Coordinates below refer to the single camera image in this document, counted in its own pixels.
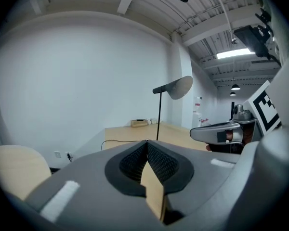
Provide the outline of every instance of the small box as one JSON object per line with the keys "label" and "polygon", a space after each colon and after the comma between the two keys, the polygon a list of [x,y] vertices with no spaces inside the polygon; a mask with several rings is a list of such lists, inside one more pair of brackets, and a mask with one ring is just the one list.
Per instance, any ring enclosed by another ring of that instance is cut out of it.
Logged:
{"label": "small box", "polygon": [[263,135],[271,132],[280,123],[277,110],[265,92],[270,85],[266,81],[249,99],[243,103],[244,110],[249,110],[258,119]]}
{"label": "small box", "polygon": [[138,128],[138,127],[144,127],[148,126],[147,120],[137,121],[137,120],[131,120],[131,127],[132,128]]}

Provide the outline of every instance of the ceiling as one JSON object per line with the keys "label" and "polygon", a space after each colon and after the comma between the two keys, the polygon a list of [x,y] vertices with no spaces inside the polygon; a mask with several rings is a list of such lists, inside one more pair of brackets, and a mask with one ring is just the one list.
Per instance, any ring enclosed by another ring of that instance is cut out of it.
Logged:
{"label": "ceiling", "polygon": [[[256,25],[258,0],[221,0],[234,29]],[[120,15],[139,22],[171,39],[177,32],[189,47],[192,63],[202,68],[217,87],[260,85],[271,80],[279,66],[255,55],[216,59],[216,53],[245,46],[231,43],[232,33],[219,0],[19,0],[7,15],[1,34],[29,19],[48,13],[89,10]],[[267,42],[275,54],[272,40]]]}

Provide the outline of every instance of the lamp shade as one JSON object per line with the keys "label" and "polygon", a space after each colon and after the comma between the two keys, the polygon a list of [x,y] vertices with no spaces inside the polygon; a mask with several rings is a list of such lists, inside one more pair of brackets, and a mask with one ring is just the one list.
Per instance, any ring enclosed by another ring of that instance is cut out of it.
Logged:
{"label": "lamp shade", "polygon": [[172,99],[177,100],[184,97],[191,89],[192,85],[193,78],[191,76],[185,76],[167,85],[153,89],[153,93],[156,94],[166,91]]}
{"label": "lamp shade", "polygon": [[234,84],[231,88],[231,90],[240,90],[240,86],[238,86],[237,84]]}

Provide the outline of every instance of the floor lamp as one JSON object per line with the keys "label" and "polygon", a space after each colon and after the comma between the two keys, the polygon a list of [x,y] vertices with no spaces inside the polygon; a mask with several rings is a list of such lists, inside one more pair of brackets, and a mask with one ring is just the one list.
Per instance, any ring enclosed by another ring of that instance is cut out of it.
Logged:
{"label": "floor lamp", "polygon": [[159,132],[159,121],[160,121],[160,108],[162,104],[162,93],[168,92],[169,96],[174,99],[180,99],[184,97],[193,85],[193,78],[191,76],[185,76],[183,78],[177,79],[167,85],[157,87],[153,89],[153,93],[159,93],[159,112],[158,112],[158,132]]}

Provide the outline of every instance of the desk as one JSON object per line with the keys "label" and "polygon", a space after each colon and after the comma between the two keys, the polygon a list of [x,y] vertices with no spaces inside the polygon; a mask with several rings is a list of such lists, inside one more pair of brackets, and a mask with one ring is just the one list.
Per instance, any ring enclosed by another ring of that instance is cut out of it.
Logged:
{"label": "desk", "polygon": [[[151,124],[145,127],[132,128],[106,128],[105,140],[118,140],[118,141],[141,141],[145,139],[156,140],[156,133],[158,130],[157,124]],[[189,129],[176,127],[167,123],[159,125],[158,140],[190,149],[206,151],[206,144],[203,142],[195,141],[189,136]],[[122,142],[107,141],[105,142],[105,149],[109,149]],[[160,220],[164,219],[165,205],[164,205],[164,188],[157,179],[151,166],[146,163],[141,184],[146,187],[146,202],[153,211],[153,213]]]}

